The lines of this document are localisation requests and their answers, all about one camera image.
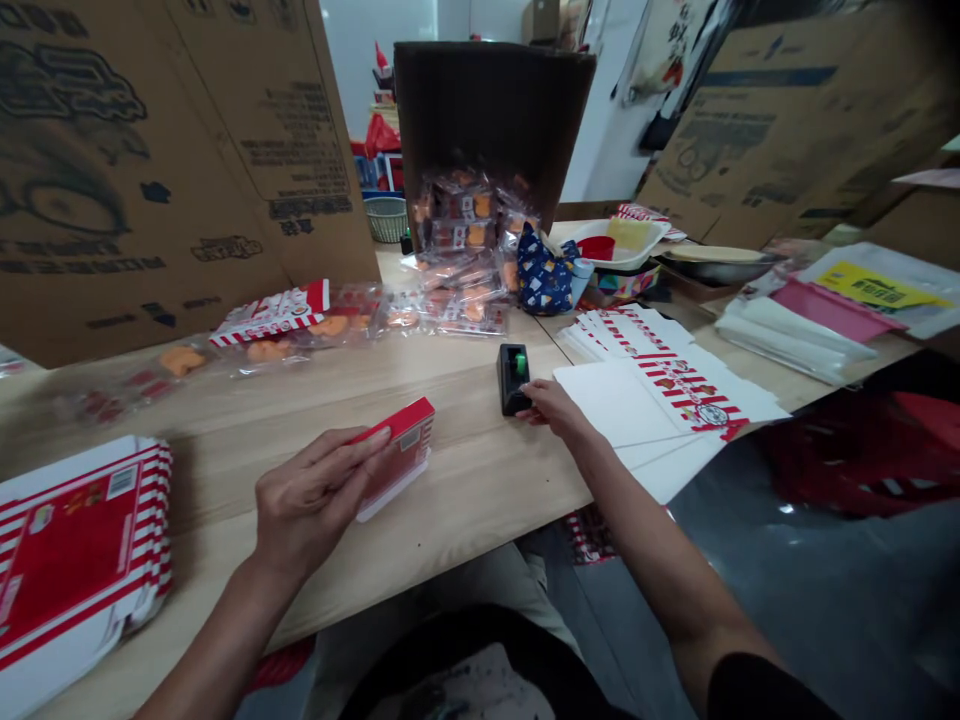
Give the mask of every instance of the red and white striped box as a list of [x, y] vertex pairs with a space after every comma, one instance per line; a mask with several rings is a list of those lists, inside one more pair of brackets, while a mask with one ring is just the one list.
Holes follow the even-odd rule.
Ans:
[[317, 280], [234, 308], [210, 336], [217, 347], [316, 325], [330, 309], [330, 282]]
[[390, 442], [397, 446], [390, 464], [367, 487], [357, 520], [372, 518], [427, 469], [435, 414], [430, 401], [422, 397], [350, 441], [353, 445], [389, 427]]
[[128, 436], [0, 484], [0, 697], [19, 718], [149, 621], [170, 588], [165, 443]]

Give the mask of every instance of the red box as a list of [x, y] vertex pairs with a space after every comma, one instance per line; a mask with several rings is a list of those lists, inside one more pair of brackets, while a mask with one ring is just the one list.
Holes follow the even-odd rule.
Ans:
[[389, 427], [390, 444], [399, 447], [389, 466], [367, 488], [358, 521], [366, 522], [380, 512], [427, 469], [435, 414], [433, 405], [423, 397], [350, 441], [351, 445], [358, 443]]

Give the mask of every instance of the yellow label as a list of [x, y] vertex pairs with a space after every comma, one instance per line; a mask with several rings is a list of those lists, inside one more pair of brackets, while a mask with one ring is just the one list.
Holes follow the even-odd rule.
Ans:
[[837, 263], [814, 282], [851, 300], [883, 308], [887, 312], [917, 305], [953, 307], [948, 300], [848, 262]]

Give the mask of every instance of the flattened cardboard box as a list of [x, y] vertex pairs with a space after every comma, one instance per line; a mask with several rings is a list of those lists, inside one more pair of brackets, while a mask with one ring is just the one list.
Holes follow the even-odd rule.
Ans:
[[956, 89], [909, 9], [732, 32], [638, 202], [711, 245], [821, 237], [952, 136]]
[[55, 367], [379, 280], [317, 3], [5, 7], [0, 342]]

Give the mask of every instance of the black sleeve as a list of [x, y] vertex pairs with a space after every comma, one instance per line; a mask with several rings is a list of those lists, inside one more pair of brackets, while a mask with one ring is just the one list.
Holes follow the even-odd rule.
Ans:
[[718, 664], [707, 691], [709, 720], [840, 720], [793, 675], [769, 660], [733, 653]]

